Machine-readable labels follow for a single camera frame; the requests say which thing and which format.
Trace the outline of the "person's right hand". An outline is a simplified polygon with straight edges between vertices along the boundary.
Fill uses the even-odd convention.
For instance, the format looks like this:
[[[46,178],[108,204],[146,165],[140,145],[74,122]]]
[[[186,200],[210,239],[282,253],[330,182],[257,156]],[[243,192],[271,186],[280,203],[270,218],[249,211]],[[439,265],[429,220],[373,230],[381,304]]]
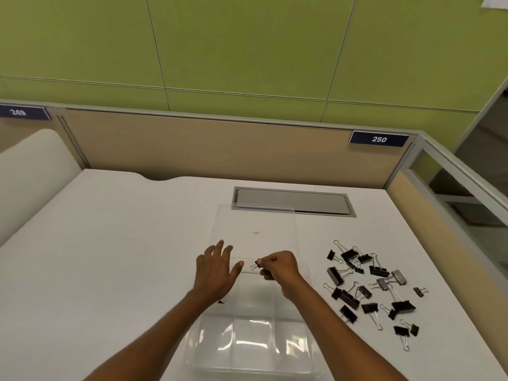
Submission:
[[[301,293],[308,283],[301,275],[297,260],[291,251],[283,250],[260,257],[256,260],[260,274],[265,280],[276,281],[282,288],[283,295],[297,304]]]

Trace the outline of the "person's left hand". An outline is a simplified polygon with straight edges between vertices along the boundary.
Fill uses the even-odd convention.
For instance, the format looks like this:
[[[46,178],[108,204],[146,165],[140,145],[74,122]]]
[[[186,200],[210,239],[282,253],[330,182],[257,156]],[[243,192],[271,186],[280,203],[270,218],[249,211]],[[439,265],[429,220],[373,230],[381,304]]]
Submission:
[[[222,300],[232,289],[235,282],[229,282],[231,266],[232,245],[224,246],[222,259],[213,259],[213,248],[211,245],[204,251],[205,268],[201,271],[196,270],[193,290],[205,298],[209,304]]]

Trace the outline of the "person's left forearm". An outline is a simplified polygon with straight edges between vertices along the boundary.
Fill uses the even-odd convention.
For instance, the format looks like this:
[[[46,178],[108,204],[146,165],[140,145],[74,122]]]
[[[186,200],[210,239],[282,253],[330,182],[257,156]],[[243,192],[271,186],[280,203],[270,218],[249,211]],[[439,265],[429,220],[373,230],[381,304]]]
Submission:
[[[167,314],[132,343],[99,365],[83,381],[160,381],[181,340],[228,289],[190,290]]]

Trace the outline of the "person's right forearm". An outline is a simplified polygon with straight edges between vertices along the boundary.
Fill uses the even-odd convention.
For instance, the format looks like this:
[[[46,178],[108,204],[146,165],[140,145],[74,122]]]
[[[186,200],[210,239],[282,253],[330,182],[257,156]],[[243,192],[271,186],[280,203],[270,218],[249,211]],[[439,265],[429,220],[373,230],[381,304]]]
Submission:
[[[335,381],[408,381],[365,343],[303,279],[282,286],[308,326]]]

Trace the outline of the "clear plastic organizer tray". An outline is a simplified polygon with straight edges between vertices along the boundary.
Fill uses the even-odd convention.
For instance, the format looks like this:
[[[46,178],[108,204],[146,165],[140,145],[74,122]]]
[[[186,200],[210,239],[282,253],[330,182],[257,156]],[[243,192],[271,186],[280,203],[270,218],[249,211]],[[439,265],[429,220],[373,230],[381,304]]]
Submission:
[[[281,287],[260,275],[256,260],[291,251],[302,277],[311,282],[302,261],[295,212],[291,207],[221,204],[211,243],[232,245],[230,263],[244,267],[221,303],[208,308],[188,331],[186,370],[199,379],[316,380],[324,360],[298,310]]]

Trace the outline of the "pile of black binder clips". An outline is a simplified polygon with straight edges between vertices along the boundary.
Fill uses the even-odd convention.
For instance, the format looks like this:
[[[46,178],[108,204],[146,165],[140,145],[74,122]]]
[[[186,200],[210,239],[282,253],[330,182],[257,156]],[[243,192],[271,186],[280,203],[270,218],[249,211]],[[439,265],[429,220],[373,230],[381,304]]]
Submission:
[[[394,323],[393,331],[403,351],[410,352],[409,340],[418,336],[420,327],[400,317],[416,311],[415,304],[403,298],[395,288],[395,285],[408,284],[404,275],[398,269],[388,270],[376,253],[363,253],[357,246],[348,248],[338,239],[333,244],[336,249],[327,254],[327,260],[333,264],[327,268],[332,284],[324,282],[323,288],[332,299],[343,303],[339,317],[352,325],[362,312],[381,332],[384,330],[379,318],[382,311]]]

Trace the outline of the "beige desk partition panel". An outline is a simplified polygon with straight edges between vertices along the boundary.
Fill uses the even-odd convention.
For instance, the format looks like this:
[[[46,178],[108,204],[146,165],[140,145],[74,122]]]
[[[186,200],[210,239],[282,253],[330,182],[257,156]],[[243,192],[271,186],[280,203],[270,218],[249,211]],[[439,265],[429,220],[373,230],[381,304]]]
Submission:
[[[28,102],[51,121],[0,118],[0,149],[40,129],[60,135],[80,167],[124,171],[148,179],[203,177],[384,189],[403,147],[350,144],[354,130],[308,121]]]

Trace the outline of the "blue desk number label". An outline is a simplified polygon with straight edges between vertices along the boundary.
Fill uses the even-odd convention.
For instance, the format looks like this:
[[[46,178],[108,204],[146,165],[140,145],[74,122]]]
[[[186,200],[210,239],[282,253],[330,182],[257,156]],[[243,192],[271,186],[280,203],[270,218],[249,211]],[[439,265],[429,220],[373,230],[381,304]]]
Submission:
[[[44,107],[16,106],[0,103],[0,118],[51,121],[52,118]]]
[[[375,145],[386,147],[403,147],[409,139],[407,134],[379,133],[372,131],[354,130],[349,139],[350,144]]]

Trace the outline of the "glass side partition panel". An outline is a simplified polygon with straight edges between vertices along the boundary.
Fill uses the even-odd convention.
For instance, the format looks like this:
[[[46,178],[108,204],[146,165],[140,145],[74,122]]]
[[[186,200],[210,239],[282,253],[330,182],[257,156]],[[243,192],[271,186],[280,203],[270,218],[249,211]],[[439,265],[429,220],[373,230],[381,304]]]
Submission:
[[[428,134],[408,134],[406,146],[384,189],[410,224],[423,218],[416,192],[508,297],[508,197]]]

